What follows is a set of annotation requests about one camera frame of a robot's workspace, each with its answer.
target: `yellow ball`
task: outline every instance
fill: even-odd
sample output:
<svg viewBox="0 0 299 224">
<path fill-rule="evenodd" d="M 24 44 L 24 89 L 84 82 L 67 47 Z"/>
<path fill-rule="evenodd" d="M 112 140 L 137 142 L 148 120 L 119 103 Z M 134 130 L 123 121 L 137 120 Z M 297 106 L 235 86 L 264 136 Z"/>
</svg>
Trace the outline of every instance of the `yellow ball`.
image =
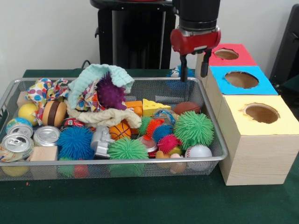
<svg viewBox="0 0 299 224">
<path fill-rule="evenodd" d="M 22 176 L 28 172 L 29 167 L 2 167 L 2 170 L 9 176 Z"/>
<path fill-rule="evenodd" d="M 37 120 L 33 114 L 37 110 L 38 107 L 34 103 L 24 104 L 23 106 L 20 107 L 18 115 L 20 118 L 25 118 L 29 120 L 32 126 L 35 126 L 37 125 Z"/>
<path fill-rule="evenodd" d="M 181 148 L 180 148 L 179 146 L 175 146 L 175 147 L 168 153 L 168 155 L 172 155 L 172 154 L 175 154 L 175 153 L 177 153 L 177 154 L 179 154 L 179 155 L 182 154 L 182 150 L 181 150 Z"/>
</svg>

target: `wire mesh basket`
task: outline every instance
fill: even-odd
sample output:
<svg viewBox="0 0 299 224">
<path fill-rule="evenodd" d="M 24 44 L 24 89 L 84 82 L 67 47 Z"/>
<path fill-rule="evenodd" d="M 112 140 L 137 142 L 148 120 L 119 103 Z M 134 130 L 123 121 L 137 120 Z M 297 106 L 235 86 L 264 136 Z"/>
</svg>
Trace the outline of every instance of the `wire mesh basket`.
<svg viewBox="0 0 299 224">
<path fill-rule="evenodd" d="M 0 140 L 6 135 L 8 121 L 18 115 L 17 99 L 36 78 L 17 79 L 6 89 L 0 100 Z M 197 103 L 214 123 L 215 138 L 209 147 L 212 157 L 147 159 L 147 160 L 92 160 L 92 161 L 17 161 L 0 162 L 0 180 L 46 180 L 73 178 L 107 178 L 130 176 L 209 175 L 220 160 L 225 159 L 228 150 L 217 124 L 215 115 L 200 80 L 188 78 L 186 83 L 178 78 L 135 78 L 127 101 L 146 98 L 170 105 L 192 101 Z M 174 174 L 171 167 L 186 166 L 183 173 Z"/>
</svg>

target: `yellow box top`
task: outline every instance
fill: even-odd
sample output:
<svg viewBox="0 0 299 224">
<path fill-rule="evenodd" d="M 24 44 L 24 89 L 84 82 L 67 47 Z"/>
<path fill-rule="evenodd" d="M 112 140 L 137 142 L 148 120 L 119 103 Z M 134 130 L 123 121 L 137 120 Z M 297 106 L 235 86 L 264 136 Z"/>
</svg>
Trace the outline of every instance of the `yellow box top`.
<svg viewBox="0 0 299 224">
<path fill-rule="evenodd" d="M 299 134 L 299 122 L 281 96 L 224 98 L 241 135 Z"/>
</svg>

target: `pink spiky ball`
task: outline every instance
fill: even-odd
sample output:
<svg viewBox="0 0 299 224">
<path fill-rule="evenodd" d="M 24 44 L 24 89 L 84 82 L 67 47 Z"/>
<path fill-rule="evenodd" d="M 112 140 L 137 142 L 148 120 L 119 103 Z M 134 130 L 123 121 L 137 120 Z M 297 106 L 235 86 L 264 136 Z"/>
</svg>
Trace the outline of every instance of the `pink spiky ball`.
<svg viewBox="0 0 299 224">
<path fill-rule="evenodd" d="M 117 87 L 112 83 L 109 72 L 97 83 L 98 100 L 105 108 L 126 110 L 127 107 L 122 104 L 125 101 L 124 91 L 124 88 Z"/>
<path fill-rule="evenodd" d="M 169 134 L 163 137 L 157 145 L 160 151 L 162 151 L 164 154 L 168 154 L 171 150 L 174 149 L 175 146 L 181 144 L 181 141 L 176 136 L 174 136 L 174 134 Z"/>
</svg>

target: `mini football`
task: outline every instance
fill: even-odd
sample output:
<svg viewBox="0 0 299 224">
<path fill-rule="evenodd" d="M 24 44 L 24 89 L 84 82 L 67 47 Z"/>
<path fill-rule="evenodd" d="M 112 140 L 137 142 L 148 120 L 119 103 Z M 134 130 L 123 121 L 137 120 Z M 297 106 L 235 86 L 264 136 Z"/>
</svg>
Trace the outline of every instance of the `mini football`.
<svg viewBox="0 0 299 224">
<path fill-rule="evenodd" d="M 185 113 L 186 111 L 195 111 L 195 113 L 200 113 L 200 107 L 194 103 L 194 102 L 183 102 L 173 109 L 173 111 L 177 115 L 181 115 L 182 113 Z"/>
</svg>

